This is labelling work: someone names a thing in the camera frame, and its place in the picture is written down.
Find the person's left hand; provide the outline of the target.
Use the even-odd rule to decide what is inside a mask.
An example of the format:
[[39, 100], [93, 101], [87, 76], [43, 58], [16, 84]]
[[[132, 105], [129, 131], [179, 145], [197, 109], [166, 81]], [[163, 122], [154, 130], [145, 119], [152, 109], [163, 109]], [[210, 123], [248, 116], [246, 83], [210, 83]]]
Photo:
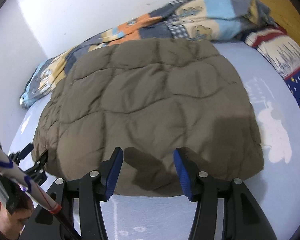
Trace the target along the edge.
[[21, 230], [24, 227], [23, 222], [30, 218], [34, 207], [29, 202], [27, 208], [17, 209], [10, 214], [2, 205], [0, 208], [0, 231], [7, 239], [18, 239]]

